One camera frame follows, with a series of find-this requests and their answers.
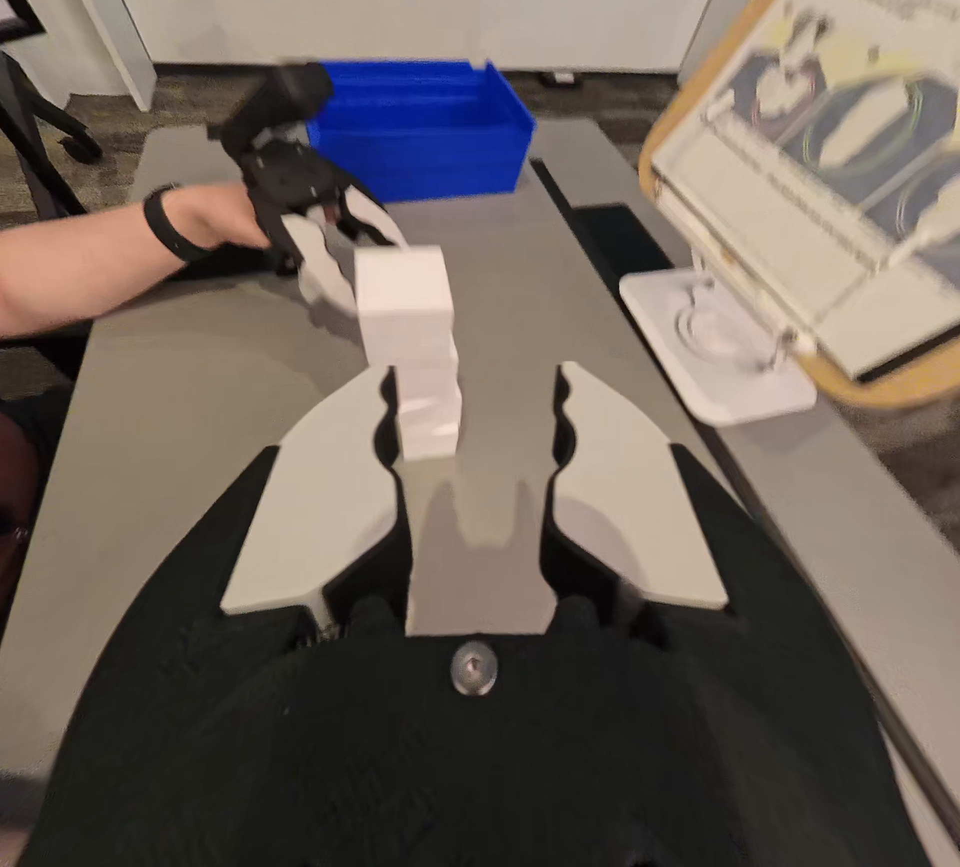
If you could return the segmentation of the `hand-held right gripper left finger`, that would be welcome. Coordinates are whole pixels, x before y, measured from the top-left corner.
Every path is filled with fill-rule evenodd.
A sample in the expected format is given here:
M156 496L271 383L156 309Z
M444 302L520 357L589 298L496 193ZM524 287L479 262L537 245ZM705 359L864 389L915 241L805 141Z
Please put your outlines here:
M225 615L306 609L344 629L380 597L404 626L413 567L394 370L370 367L318 402L279 442L233 571Z

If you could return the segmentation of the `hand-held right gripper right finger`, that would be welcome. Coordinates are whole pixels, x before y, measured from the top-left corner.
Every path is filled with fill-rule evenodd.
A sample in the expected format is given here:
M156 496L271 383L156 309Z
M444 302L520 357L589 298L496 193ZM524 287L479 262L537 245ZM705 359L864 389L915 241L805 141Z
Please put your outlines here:
M539 570L558 600L603 625L650 604L719 613L729 596L673 445L636 405L574 361L556 369Z

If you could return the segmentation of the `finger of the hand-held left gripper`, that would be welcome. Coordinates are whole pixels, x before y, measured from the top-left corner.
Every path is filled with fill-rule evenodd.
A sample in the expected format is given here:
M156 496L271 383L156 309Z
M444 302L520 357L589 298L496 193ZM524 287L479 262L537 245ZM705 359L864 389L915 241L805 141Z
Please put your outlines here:
M409 243L389 211L359 188L341 191L338 214L338 253L363 247L406 249Z
M336 225L297 215L296 251L297 283L307 308L356 314L354 242Z

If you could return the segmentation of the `white hard foam cube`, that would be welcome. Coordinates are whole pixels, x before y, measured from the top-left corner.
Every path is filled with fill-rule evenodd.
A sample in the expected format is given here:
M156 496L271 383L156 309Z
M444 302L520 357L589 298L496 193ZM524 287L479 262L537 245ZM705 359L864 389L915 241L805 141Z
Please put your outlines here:
M396 416L400 452L407 462L450 458L460 442L462 406L402 406Z
M447 263L439 246L365 248L354 262L361 320L452 318Z
M359 321L369 366L431 365L457 358L453 315L376 314Z
M455 353L399 362L393 373L399 414L420 414L434 408L455 412L462 409L459 358Z

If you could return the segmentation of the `person's left forearm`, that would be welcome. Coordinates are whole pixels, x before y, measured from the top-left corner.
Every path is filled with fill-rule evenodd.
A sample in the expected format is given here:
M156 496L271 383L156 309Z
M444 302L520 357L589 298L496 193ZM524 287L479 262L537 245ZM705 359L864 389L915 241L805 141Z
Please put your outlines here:
M178 272L140 205L1 232L1 337L100 317Z

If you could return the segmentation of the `person's left hand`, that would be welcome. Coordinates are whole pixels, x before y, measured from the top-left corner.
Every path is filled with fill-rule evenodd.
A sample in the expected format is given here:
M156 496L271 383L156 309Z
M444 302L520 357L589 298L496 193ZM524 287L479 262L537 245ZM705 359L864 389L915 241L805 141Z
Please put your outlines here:
M180 213L169 213L171 222L198 248L212 250L227 244L256 250L271 247L241 181L191 185L180 189L177 197Z

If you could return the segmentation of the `blue plastic bin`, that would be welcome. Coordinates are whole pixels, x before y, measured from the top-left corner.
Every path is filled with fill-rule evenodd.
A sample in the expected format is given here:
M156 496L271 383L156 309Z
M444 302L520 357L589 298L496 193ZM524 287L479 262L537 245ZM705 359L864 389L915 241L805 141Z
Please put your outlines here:
M487 62L327 60L310 145L385 204L512 193L537 121Z

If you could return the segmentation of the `black wrist watch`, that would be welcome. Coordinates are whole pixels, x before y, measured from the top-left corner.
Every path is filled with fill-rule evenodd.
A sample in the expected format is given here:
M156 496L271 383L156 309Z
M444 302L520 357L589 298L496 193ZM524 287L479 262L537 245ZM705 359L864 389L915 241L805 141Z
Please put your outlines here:
M180 184L173 182L153 189L142 201L141 209L154 238L181 263L193 264L211 256L213 249L203 248L190 241L174 227L167 215L163 205L164 197L180 187Z

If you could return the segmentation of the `black office chair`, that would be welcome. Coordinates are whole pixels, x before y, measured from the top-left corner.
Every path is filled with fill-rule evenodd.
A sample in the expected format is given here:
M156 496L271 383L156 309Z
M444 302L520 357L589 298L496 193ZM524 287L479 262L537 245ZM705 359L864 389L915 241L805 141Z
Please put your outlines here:
M84 215L87 209L52 163L39 121L62 133L66 154L82 165L96 165L104 152L89 129L49 101L7 51L12 42L44 34L29 0L1 0L1 131L18 157L35 211L42 221Z

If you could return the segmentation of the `printed instruction sheet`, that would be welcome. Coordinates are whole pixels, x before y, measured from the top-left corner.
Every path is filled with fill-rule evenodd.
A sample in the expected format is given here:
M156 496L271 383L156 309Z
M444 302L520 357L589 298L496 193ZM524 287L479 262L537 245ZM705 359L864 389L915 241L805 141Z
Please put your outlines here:
M850 381L958 333L959 0L752 0L647 156Z

